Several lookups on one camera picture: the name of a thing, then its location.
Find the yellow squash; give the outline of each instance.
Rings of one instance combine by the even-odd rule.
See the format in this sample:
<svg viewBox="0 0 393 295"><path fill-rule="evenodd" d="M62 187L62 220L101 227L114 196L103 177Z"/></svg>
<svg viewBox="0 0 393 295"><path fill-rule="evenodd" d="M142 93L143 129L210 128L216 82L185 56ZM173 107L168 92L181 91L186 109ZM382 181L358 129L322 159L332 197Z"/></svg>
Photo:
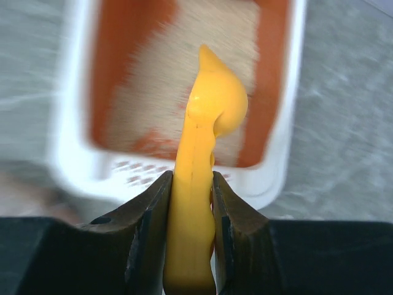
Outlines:
<svg viewBox="0 0 393 295"><path fill-rule="evenodd" d="M167 295L216 294L210 267L216 232L211 211L213 149L218 136L239 127L247 106L241 81L202 45L174 168L163 274Z"/></svg>

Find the orange inner wall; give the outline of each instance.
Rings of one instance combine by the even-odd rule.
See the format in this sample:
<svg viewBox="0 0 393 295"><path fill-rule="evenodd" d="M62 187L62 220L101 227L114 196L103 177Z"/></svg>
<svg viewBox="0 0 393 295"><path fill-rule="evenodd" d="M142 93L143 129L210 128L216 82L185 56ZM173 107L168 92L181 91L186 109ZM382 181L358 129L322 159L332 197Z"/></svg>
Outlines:
<svg viewBox="0 0 393 295"><path fill-rule="evenodd" d="M280 100L290 0L256 1L261 7L257 85L249 105L237 167L253 166L263 158ZM132 63L130 54L146 42L152 31L162 30L161 23L173 21L176 11L176 0L102 0L90 89L90 134L97 146L109 149L104 140L104 127L115 86L125 82Z"/></svg>

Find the yellow vegetable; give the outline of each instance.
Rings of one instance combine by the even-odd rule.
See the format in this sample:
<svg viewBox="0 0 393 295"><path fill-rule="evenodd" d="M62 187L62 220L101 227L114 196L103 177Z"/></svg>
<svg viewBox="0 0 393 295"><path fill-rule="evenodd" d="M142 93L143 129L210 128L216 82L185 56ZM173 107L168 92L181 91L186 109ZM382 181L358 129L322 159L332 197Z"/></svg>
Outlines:
<svg viewBox="0 0 393 295"><path fill-rule="evenodd" d="M210 259L215 227L211 211L216 138L236 129L247 113L241 81L206 46L185 110L172 183L163 274L173 294L216 294Z"/></svg>

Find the plastic container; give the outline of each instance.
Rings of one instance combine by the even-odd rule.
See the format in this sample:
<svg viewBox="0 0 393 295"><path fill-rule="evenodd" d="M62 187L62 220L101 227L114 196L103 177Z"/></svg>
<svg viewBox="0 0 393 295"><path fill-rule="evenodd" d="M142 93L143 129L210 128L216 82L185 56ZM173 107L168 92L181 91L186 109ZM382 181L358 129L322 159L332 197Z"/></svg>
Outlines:
<svg viewBox="0 0 393 295"><path fill-rule="evenodd" d="M268 95L278 96L278 107L269 115L273 116L270 132L261 135L266 138L266 146L258 163L246 168L214 167L256 209L267 206L278 196L286 177L306 14L306 0L259 2L264 21L275 23L272 31L277 23L285 27L282 55L265 58L266 71L270 67L274 71L274 67L281 65L277 73L265 73L265 77L273 76L273 84L278 84L275 92L274 87L267 90ZM116 67L122 66L120 57L129 52L120 43L116 48L116 42L122 38L121 27L131 16L122 12L125 8L121 6L127 5L123 0L66 3L65 38L53 104L53 136L49 142L50 170L58 184L72 194L121 204L144 191L164 170L172 169L174 161L113 152L97 144L101 124L97 116L103 115L99 108L101 111L105 108L104 98L99 96L105 96L104 84L113 86L121 79ZM279 5L286 5L286 15L278 14ZM117 18L111 20L111 14ZM105 40L105 34L112 36L114 32L119 36ZM113 47L116 54L103 55L104 50ZM99 94L97 85L101 86Z"/></svg>

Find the blurry brown object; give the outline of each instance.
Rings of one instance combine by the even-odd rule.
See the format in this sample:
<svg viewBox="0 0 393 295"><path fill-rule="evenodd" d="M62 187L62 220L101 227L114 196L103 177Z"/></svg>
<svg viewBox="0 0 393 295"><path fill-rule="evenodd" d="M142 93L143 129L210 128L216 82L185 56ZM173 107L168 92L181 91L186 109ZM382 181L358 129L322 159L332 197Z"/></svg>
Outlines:
<svg viewBox="0 0 393 295"><path fill-rule="evenodd" d="M51 216L81 223L56 189L35 186L4 172L0 172L0 216Z"/></svg>

